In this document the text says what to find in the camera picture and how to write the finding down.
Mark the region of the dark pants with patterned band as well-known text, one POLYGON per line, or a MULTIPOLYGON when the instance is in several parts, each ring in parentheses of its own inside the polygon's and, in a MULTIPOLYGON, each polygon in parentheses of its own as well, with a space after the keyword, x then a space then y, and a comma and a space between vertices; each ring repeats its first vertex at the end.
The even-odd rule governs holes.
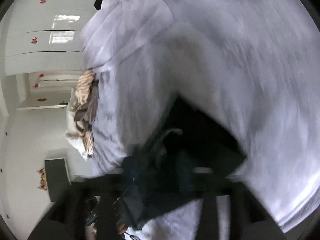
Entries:
POLYGON ((174 97, 146 143, 135 146, 116 173, 117 227, 140 230, 193 200, 203 201, 201 176, 207 174, 213 185, 227 179, 245 158, 227 129, 183 97, 174 97))

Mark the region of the dark wall-mounted screen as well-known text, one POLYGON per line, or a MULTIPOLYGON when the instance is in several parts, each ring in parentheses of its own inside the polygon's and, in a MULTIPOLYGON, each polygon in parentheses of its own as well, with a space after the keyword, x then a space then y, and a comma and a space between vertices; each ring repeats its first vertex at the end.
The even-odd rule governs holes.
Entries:
POLYGON ((65 158, 46 159, 44 161, 47 190, 51 202, 56 202, 71 184, 65 158))

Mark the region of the white wardrobe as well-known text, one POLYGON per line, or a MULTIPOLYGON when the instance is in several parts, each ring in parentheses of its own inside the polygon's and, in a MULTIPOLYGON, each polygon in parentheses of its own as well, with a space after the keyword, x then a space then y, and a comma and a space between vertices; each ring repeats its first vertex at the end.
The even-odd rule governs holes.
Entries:
POLYGON ((6 33, 7 76, 82 68, 80 31, 95 0, 16 0, 6 33))

